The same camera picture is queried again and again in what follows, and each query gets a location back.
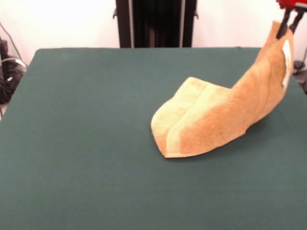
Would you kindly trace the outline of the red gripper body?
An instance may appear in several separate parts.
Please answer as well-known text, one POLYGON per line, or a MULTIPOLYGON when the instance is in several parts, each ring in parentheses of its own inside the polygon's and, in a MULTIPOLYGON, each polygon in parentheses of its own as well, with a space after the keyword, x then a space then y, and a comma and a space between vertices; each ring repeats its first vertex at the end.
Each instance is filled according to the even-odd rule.
POLYGON ((280 8, 286 8, 286 9, 300 9, 300 10, 306 10, 307 9, 307 0, 276 0, 276 2, 279 4, 280 8))

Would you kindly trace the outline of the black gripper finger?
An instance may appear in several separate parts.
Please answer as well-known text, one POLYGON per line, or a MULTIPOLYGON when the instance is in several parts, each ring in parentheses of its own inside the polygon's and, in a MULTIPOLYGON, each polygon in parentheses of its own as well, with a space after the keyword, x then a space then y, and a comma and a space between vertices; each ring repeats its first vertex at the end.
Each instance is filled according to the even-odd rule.
POLYGON ((287 23, 288 23, 288 20, 290 18, 291 11, 292 11, 292 9, 289 9, 289 8, 285 9, 283 20, 282 20, 280 27, 279 27, 279 30, 276 34, 276 39, 278 39, 278 40, 280 38, 282 38, 284 36, 284 34, 286 33, 287 23))
POLYGON ((299 24, 299 22, 301 21, 302 18, 303 18, 303 11, 297 11, 297 15, 296 15, 294 21, 289 26, 289 29, 292 31, 292 33, 295 33, 297 26, 298 26, 298 24, 299 24))

